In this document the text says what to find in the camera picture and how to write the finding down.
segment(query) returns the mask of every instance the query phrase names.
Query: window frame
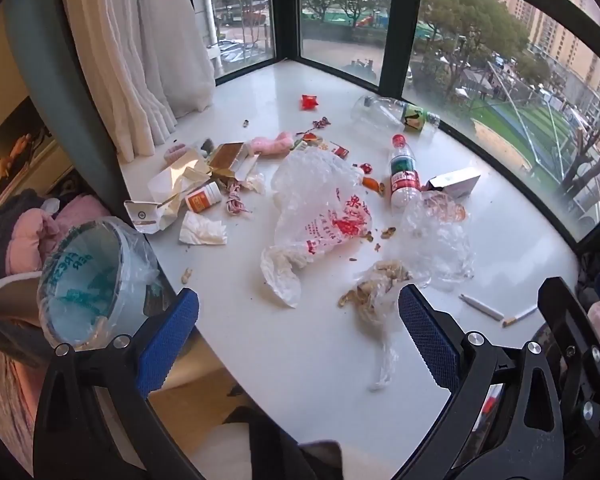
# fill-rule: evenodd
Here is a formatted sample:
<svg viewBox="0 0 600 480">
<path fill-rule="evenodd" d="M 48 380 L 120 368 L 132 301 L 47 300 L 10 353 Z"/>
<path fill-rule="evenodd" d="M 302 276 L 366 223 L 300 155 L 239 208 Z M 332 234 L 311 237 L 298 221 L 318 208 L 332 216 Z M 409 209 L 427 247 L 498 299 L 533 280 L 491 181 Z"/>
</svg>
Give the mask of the window frame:
<svg viewBox="0 0 600 480">
<path fill-rule="evenodd" d="M 384 47 L 384 60 L 378 84 L 370 83 L 343 70 L 304 58 L 301 55 L 300 1 L 270 0 L 273 17 L 272 37 L 274 38 L 275 57 L 271 60 L 266 60 L 222 76 L 217 79 L 217 84 L 222 84 L 280 60 L 290 59 L 323 70 L 380 95 L 404 100 L 402 89 L 407 75 L 418 23 L 420 0 L 391 1 L 390 8 L 388 9 L 389 20 Z M 569 0 L 523 1 L 545 13 L 555 22 L 560 23 L 565 30 L 570 31 L 576 37 L 578 44 L 582 42 L 587 45 L 593 51 L 594 56 L 600 59 L 600 26 L 595 20 L 587 16 L 577 4 Z M 487 152 L 469 137 L 444 121 L 441 121 L 440 129 L 480 156 L 480 158 L 494 167 L 504 178 L 513 184 L 548 219 L 552 227 L 560 233 L 577 256 L 592 251 L 600 251 L 600 222 L 584 238 L 576 241 L 551 208 L 517 174 L 504 166 L 494 155 L 491 155 L 491 153 Z"/>
</svg>

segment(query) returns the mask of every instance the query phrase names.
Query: plastic bucket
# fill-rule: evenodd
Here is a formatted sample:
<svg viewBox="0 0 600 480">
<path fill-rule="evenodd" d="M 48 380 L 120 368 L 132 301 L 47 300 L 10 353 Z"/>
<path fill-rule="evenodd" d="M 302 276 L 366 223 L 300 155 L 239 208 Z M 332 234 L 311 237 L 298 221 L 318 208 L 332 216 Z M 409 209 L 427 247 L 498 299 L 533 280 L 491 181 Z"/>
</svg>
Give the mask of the plastic bucket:
<svg viewBox="0 0 600 480">
<path fill-rule="evenodd" d="M 116 218 L 72 229 L 45 262 L 38 287 L 40 321 L 52 345 L 77 350 L 105 347 L 133 336 L 147 318 L 148 287 L 158 286 L 147 242 Z"/>
</svg>

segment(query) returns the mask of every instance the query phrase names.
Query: white curtain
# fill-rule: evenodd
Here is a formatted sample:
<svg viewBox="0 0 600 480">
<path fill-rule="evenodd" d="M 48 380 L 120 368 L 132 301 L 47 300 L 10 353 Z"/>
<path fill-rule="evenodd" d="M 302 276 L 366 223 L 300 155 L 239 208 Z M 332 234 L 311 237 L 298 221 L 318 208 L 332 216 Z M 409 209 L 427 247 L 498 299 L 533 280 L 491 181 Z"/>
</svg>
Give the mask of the white curtain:
<svg viewBox="0 0 600 480">
<path fill-rule="evenodd" d="M 84 77 L 125 162 L 211 102 L 214 70 L 190 0 L 64 0 Z"/>
</svg>

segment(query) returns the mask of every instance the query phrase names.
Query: water bottle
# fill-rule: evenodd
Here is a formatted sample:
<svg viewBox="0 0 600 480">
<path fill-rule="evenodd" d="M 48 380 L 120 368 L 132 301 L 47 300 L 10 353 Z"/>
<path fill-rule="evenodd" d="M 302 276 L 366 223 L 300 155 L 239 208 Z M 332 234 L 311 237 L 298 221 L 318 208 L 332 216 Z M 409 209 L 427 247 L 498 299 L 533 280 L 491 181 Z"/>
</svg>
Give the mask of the water bottle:
<svg viewBox="0 0 600 480">
<path fill-rule="evenodd" d="M 419 106 L 398 99 L 363 96 L 353 107 L 351 117 L 357 123 L 395 131 L 421 132 L 438 129 L 440 117 Z"/>
<path fill-rule="evenodd" d="M 394 148 L 390 155 L 391 205 L 404 208 L 409 200 L 420 195 L 420 178 L 416 171 L 416 158 L 403 134 L 392 138 Z"/>
</svg>

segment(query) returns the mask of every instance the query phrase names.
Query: orange label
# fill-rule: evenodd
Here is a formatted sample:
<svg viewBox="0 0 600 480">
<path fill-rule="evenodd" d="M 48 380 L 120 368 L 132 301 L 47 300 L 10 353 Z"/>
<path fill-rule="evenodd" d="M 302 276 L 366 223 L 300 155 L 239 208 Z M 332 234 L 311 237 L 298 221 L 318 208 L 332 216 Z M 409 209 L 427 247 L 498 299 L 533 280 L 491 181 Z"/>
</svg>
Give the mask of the orange label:
<svg viewBox="0 0 600 480">
<path fill-rule="evenodd" d="M 206 193 L 203 189 L 189 196 L 187 198 L 187 201 L 189 202 L 190 208 L 196 213 L 204 211 L 207 207 L 211 206 L 209 199 L 206 197 Z"/>
</svg>

